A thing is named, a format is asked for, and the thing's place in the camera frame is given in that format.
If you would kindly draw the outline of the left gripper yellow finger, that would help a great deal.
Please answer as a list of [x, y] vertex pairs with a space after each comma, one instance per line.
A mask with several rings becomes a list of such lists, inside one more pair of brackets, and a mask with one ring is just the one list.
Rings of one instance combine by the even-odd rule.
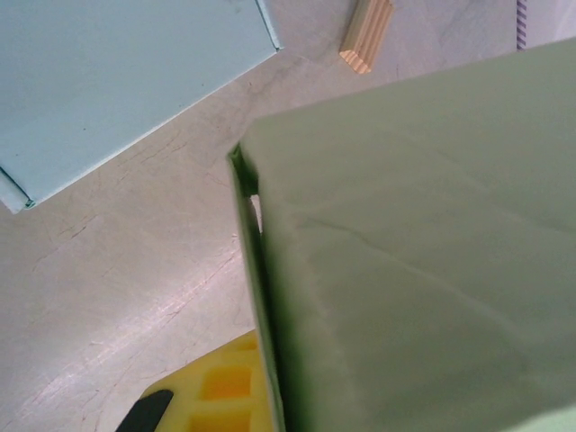
[[273, 431], [257, 334], [248, 332], [150, 385], [119, 431]]

